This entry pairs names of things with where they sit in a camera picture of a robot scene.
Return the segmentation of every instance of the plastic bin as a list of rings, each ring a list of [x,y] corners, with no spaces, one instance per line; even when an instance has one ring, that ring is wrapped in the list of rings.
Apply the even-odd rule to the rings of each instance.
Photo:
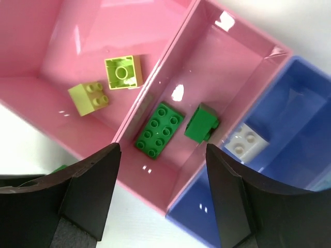
[[[205,163],[206,144],[184,136],[198,105],[212,107],[221,119],[209,140],[220,145],[290,56],[284,45],[222,6],[196,1],[115,137],[123,153],[119,181],[165,214]],[[134,143],[161,101],[185,119],[152,160]]]
[[[244,118],[269,142],[245,164],[298,188],[331,187],[330,97],[330,76],[303,58],[293,57]]]
[[[221,246],[214,203],[205,166],[197,178],[170,208],[166,218],[206,246]]]
[[[139,55],[144,80],[191,0],[0,3],[0,102],[77,158],[110,144],[141,88],[108,90],[104,60]],[[99,81],[110,105],[80,117],[67,89]]]

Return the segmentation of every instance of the lime green brick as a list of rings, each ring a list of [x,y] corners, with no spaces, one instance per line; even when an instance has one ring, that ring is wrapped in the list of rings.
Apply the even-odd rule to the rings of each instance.
[[[109,58],[104,63],[110,89],[136,88],[143,84],[138,56]]]
[[[108,106],[109,99],[98,82],[79,84],[68,90],[80,116]]]
[[[183,120],[184,116],[181,113],[165,103],[160,103],[137,139],[135,146],[150,158],[156,159]]]
[[[62,169],[65,169],[65,168],[67,168],[68,167],[68,165],[61,165],[59,168],[57,168],[56,170],[54,170],[51,174],[53,174],[53,173],[55,173],[55,172],[58,172],[58,171],[60,171],[60,170],[62,170]]]

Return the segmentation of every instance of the small green piece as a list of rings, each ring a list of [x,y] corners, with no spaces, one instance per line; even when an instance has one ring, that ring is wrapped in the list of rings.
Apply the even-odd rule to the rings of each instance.
[[[136,141],[136,147],[156,159],[167,145],[184,116],[161,102]]]
[[[58,172],[64,168],[67,168],[68,166],[67,165],[61,165],[59,168],[57,168],[55,171],[53,171],[51,174],[55,173],[55,172]]]
[[[201,103],[188,122],[184,134],[200,144],[210,139],[219,124],[215,110]]]
[[[109,58],[104,63],[110,89],[135,88],[143,84],[138,56]]]

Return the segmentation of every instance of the lego duplo brick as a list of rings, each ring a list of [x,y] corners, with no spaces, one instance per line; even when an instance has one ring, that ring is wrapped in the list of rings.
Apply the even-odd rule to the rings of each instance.
[[[186,126],[185,136],[198,142],[208,141],[220,122],[216,112],[201,103]]]
[[[135,146],[150,158],[156,159],[174,135],[184,116],[166,103],[159,104],[149,119]]]
[[[109,99],[98,82],[79,84],[68,90],[80,116],[108,106]]]
[[[135,88],[143,84],[139,56],[109,58],[104,63],[110,89]]]

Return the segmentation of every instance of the green duplo brick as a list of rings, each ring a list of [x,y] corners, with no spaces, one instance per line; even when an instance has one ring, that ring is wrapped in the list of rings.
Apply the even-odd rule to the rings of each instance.
[[[219,124],[215,110],[201,103],[188,122],[184,134],[200,144],[209,140]]]
[[[137,139],[136,147],[150,158],[156,159],[183,120],[182,114],[164,102],[160,103]]]

